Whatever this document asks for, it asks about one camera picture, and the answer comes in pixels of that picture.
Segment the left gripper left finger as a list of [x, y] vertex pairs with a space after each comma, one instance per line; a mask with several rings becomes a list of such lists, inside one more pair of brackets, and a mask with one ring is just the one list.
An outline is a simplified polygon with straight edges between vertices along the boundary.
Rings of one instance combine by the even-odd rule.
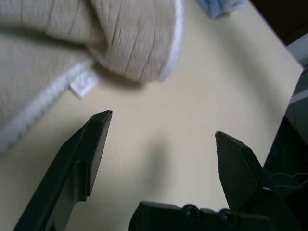
[[91, 195], [112, 114], [94, 114], [61, 146], [14, 230], [66, 229], [74, 205]]

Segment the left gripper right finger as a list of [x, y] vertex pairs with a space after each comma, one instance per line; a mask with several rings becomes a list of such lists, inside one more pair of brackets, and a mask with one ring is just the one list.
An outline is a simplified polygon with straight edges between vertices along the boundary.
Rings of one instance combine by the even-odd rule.
[[278, 231], [299, 231], [300, 225], [253, 151], [221, 131], [215, 138], [219, 179], [229, 209], [265, 216]]

